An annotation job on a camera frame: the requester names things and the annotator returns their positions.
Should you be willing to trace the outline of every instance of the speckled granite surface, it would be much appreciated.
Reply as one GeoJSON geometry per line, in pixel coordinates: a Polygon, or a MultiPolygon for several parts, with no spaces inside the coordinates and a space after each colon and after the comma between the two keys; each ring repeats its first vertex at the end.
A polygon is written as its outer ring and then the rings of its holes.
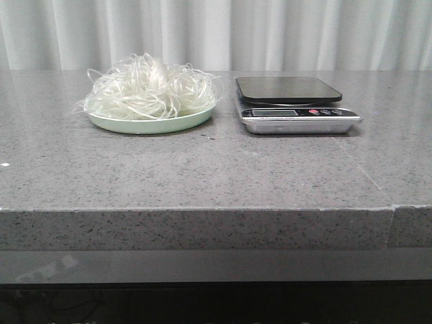
{"type": "Polygon", "coordinates": [[[83,71],[0,71],[0,250],[432,246],[432,72],[219,75],[209,121],[132,136],[71,113],[83,71]],[[232,82],[251,75],[316,76],[364,121],[250,134],[232,82]]]}

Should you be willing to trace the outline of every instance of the scale display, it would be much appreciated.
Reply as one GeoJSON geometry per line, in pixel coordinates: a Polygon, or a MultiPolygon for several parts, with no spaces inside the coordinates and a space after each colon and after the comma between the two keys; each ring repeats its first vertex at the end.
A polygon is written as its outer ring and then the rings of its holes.
{"type": "Polygon", "coordinates": [[[270,110],[270,109],[255,109],[252,110],[252,115],[257,117],[286,117],[286,116],[298,116],[295,110],[282,110],[282,109],[276,109],[276,110],[270,110]]]}

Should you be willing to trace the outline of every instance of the plate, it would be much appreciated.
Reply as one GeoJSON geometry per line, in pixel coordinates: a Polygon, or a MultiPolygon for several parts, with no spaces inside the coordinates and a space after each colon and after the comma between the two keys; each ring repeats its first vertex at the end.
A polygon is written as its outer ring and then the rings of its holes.
{"type": "Polygon", "coordinates": [[[192,115],[154,120],[124,120],[89,113],[92,123],[105,130],[125,134],[163,134],[186,130],[202,124],[211,117],[214,107],[192,115]]]}

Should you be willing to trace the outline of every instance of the digital scale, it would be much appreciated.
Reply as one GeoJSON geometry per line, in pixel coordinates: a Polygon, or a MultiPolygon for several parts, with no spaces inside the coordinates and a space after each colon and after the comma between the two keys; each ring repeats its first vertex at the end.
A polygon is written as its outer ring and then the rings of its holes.
{"type": "Polygon", "coordinates": [[[362,118],[334,106],[342,94],[317,78],[236,78],[236,107],[255,134],[340,134],[362,118]]]}

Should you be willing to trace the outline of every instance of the white curtain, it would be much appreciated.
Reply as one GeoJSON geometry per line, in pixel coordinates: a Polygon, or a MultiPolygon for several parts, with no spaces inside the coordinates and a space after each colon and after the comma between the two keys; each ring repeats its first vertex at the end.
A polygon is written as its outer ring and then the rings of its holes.
{"type": "Polygon", "coordinates": [[[0,0],[0,68],[432,70],[432,0],[0,0]]]}

